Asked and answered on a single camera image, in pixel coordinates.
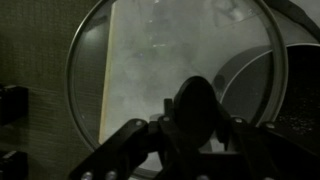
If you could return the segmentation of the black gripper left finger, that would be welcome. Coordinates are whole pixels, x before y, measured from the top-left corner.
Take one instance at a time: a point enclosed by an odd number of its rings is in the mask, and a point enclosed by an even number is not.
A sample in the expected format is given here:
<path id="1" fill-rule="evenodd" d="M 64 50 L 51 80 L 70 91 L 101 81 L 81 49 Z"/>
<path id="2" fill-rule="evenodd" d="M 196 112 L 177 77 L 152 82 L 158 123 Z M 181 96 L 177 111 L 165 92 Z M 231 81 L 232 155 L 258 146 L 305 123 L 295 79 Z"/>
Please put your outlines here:
<path id="1" fill-rule="evenodd" d="M 159 118 L 131 119 L 69 174 L 70 180 L 128 180 L 147 159 L 163 149 Z"/>

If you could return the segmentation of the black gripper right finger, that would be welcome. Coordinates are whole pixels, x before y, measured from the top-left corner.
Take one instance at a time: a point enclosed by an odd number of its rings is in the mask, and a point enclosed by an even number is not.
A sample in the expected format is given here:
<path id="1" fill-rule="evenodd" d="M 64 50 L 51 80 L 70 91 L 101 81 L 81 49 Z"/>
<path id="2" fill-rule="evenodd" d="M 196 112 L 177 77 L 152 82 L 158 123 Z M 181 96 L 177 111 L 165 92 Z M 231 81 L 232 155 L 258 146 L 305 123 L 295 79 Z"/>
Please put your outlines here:
<path id="1" fill-rule="evenodd" d="M 243 158 L 249 180 L 319 180 L 319 144 L 276 122 L 260 126 L 231 116 L 218 103 L 217 138 Z"/>

